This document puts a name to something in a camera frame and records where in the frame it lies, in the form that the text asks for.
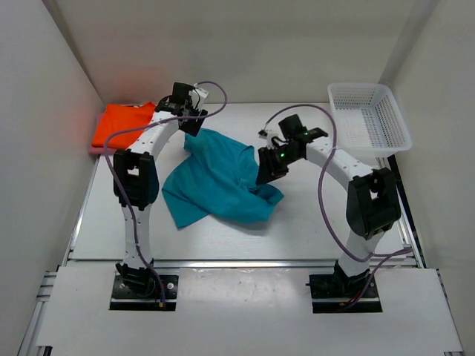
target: white wall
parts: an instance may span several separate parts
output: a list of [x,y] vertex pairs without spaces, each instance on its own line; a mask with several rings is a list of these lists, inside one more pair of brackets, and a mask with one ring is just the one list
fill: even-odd
[[231,102],[326,102],[331,82],[379,80],[414,0],[57,2],[106,102],[207,79]]
[[441,0],[393,89],[414,142],[397,160],[416,229],[475,355],[475,1]]
[[44,5],[0,1],[0,355],[16,355],[42,276],[61,263],[101,108]]

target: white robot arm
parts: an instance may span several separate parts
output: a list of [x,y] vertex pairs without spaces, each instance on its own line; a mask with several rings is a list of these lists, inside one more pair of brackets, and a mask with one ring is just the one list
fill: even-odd
[[[178,130],[196,136],[203,123],[202,119],[168,121],[173,116],[204,116],[207,111],[202,106],[208,92],[197,86],[174,83],[173,93],[162,99],[155,108],[150,124],[167,119],[166,123],[144,130],[135,143],[127,150],[118,150],[114,154],[114,171],[125,189],[131,202],[137,220],[137,241],[134,236],[134,221],[131,211],[117,184],[114,182],[114,193],[119,197],[125,221],[125,256],[117,263],[117,271],[122,276],[123,283],[135,290],[147,292],[150,271],[143,259],[153,264],[150,251],[149,220],[151,205],[157,198],[159,181],[155,160],[163,146]],[[140,247],[140,258],[137,245]]]
[[[267,147],[259,149],[257,184],[285,176],[289,171],[287,166],[301,158],[324,167],[333,150],[326,132],[319,128],[307,130],[297,115],[285,118],[279,126],[285,140],[279,139],[276,132],[259,133],[267,139]],[[387,168],[371,168],[336,148],[327,173],[348,193],[346,216],[350,235],[346,248],[341,246],[346,251],[335,264],[334,285],[327,286],[334,289],[333,297],[343,297],[361,290],[365,284],[370,256],[384,233],[401,217],[401,209],[396,180]]]

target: white plastic basket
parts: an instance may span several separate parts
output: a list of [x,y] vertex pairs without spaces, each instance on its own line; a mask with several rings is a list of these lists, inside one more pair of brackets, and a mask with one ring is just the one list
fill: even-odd
[[338,145],[360,159],[409,150],[412,140],[391,89],[381,84],[328,86]]

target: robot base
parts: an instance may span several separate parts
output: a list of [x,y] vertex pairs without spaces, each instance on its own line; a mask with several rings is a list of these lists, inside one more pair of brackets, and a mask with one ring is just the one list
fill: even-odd
[[357,304],[344,310],[344,307],[357,295],[358,291],[341,293],[333,288],[334,280],[334,274],[310,275],[308,286],[310,286],[312,295],[313,314],[382,312],[375,281],[370,284]]
[[166,304],[160,302],[160,287],[152,280],[148,290],[139,293],[129,288],[120,274],[116,274],[112,287],[109,310],[149,310],[174,312],[177,308],[178,276],[160,275],[165,287]]

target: folded orange shirt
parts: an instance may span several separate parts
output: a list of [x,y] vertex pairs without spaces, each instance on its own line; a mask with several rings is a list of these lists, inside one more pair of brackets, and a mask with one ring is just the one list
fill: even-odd
[[[92,146],[104,147],[105,140],[114,132],[147,125],[154,115],[155,106],[153,102],[148,102],[139,108],[108,104],[101,122],[97,125]],[[115,136],[109,141],[108,147],[126,149],[140,137],[142,132],[143,130],[140,130]]]

